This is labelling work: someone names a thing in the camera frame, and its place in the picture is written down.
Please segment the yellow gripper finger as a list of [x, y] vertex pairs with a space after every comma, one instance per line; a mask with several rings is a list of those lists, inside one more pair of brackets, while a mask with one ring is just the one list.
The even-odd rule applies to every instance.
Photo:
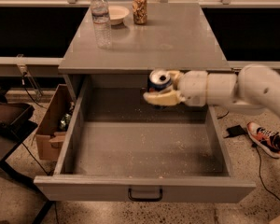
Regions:
[[143, 97], [147, 103], [160, 106], [174, 106], [186, 101], [179, 91], [145, 92]]
[[184, 76], [184, 73], [178, 70], [169, 70], [168, 74], [170, 75], [170, 78], [174, 86], [177, 86], [179, 79], [182, 78], [182, 76]]

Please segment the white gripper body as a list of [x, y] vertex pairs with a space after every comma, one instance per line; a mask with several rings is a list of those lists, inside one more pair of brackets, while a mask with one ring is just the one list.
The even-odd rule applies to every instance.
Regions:
[[207, 77], [206, 71], [189, 71], [179, 79], [177, 87], [185, 105], [206, 105]]

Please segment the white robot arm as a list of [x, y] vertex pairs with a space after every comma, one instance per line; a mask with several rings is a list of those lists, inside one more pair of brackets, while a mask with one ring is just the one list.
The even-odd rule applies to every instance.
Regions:
[[237, 74], [158, 69], [148, 84], [143, 97], [152, 105], [219, 105], [247, 115], [269, 109], [280, 118], [280, 75], [262, 64], [252, 63]]

